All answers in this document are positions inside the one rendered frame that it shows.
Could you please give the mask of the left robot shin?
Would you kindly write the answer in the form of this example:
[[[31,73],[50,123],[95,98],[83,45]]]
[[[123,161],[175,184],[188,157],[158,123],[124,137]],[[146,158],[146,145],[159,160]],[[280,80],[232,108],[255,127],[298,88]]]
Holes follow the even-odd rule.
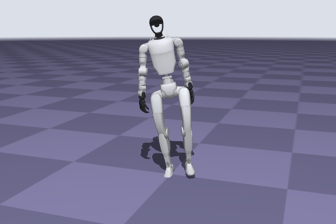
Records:
[[[192,130],[191,132],[186,132],[186,135],[183,136],[183,145],[186,154],[186,164],[188,164],[188,161],[191,164],[191,152],[193,148]]]

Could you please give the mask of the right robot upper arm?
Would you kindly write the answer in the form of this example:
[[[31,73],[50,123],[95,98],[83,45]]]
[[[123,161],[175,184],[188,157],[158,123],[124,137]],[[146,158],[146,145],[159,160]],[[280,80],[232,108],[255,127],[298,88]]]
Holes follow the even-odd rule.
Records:
[[[149,51],[148,42],[142,44],[139,48],[139,75],[141,76],[146,76],[148,74],[148,68],[146,68],[147,55],[145,54],[147,51]]]

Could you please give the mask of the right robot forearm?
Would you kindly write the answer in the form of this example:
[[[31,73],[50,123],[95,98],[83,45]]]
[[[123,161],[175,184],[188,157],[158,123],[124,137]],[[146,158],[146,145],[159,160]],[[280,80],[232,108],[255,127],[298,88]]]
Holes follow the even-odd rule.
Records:
[[[139,75],[139,70],[138,70],[138,75]],[[146,94],[146,77],[139,75],[139,91],[138,95],[141,97],[142,92],[145,92]]]

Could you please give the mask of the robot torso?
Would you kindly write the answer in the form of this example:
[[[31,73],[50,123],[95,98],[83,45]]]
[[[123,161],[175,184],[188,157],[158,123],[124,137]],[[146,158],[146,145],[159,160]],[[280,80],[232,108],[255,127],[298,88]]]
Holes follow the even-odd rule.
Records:
[[[177,97],[177,85],[173,81],[172,76],[168,76],[169,73],[174,72],[176,59],[174,53],[174,44],[171,37],[167,35],[162,36],[163,39],[154,40],[157,37],[150,39],[148,42],[148,49],[152,60],[153,68],[158,75],[165,75],[162,77],[162,84],[160,85],[162,98]]]

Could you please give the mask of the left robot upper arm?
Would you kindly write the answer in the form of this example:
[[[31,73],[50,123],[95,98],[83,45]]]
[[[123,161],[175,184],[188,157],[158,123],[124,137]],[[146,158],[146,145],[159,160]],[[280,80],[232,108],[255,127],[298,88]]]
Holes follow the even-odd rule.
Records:
[[[181,68],[185,68],[189,65],[189,62],[187,59],[185,59],[185,50],[184,50],[184,46],[183,46],[183,42],[181,40],[181,38],[179,37],[173,37],[173,44],[177,47],[176,48],[176,53],[178,56],[178,60],[179,60],[179,67]]]

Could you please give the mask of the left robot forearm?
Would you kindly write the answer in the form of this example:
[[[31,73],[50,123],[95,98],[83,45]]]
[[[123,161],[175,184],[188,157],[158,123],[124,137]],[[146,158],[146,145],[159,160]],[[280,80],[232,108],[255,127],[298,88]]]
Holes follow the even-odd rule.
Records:
[[[186,87],[188,87],[189,82],[192,83],[189,70],[190,70],[189,65],[187,67],[181,69]],[[192,83],[192,85],[193,85],[193,83]]]

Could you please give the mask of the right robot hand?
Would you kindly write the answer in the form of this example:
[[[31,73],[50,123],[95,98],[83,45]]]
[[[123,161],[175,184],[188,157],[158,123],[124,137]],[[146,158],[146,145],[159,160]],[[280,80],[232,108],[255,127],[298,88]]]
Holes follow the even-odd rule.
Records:
[[[145,112],[145,113],[149,113],[149,112],[147,112],[146,111],[146,109],[145,108],[147,108],[148,110],[149,110],[149,108],[147,107],[147,105],[145,104],[145,92],[142,92],[142,96],[140,97],[139,96],[139,105],[140,105],[140,110],[142,110],[143,112]]]

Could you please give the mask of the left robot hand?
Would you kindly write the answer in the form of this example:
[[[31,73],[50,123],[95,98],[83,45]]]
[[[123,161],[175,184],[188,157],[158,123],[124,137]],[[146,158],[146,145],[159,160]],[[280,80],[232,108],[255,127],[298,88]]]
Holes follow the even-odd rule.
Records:
[[[188,88],[189,91],[190,91],[191,104],[192,104],[192,103],[194,102],[194,92],[193,92],[193,90],[192,90],[192,88],[193,88],[192,83],[189,82],[189,83],[188,83],[188,87],[186,87],[186,88]]]

